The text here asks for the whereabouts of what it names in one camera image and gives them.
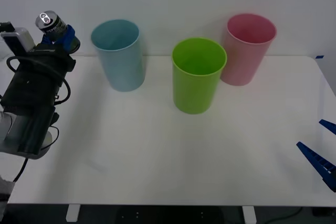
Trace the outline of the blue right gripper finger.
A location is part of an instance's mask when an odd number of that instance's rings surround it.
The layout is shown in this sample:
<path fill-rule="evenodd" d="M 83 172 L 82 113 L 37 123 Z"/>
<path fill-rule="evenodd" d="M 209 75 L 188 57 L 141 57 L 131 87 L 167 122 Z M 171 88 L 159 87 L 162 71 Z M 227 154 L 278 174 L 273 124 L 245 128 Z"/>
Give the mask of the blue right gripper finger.
<path fill-rule="evenodd" d="M 324 183 L 333 192 L 335 192 L 335 165 L 330 163 L 328 160 L 326 160 L 301 142 L 298 142 L 296 146 L 300 149 L 302 154 L 313 166 L 313 168 L 318 172 Z"/>
<path fill-rule="evenodd" d="M 326 121 L 326 120 L 320 120 L 319 124 L 321 124 L 323 127 L 325 127 L 326 129 L 328 129 L 333 134 L 336 134 L 336 124 L 331 123 L 331 122 Z"/>

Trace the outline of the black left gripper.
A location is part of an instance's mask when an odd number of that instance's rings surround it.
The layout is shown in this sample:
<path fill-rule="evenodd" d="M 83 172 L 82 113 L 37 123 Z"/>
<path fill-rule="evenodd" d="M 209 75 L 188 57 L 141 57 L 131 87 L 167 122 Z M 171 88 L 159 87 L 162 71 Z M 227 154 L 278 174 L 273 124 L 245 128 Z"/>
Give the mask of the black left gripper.
<path fill-rule="evenodd" d="M 57 78 L 57 76 L 50 71 L 52 69 L 58 72 L 62 77 L 65 77 L 67 72 L 72 72 L 76 61 L 72 59 L 68 52 L 75 52 L 77 43 L 75 40 L 75 30 L 71 25 L 67 25 L 65 34 L 58 39 L 58 43 L 62 45 L 54 46 L 55 42 L 51 40 L 47 35 L 43 35 L 41 45 L 34 47 L 27 52 L 23 57 L 38 61 L 48 68 L 41 66 L 35 62 L 28 60 L 19 60 L 20 64 L 17 68 L 19 72 L 28 74 L 35 74 L 47 78 Z"/>

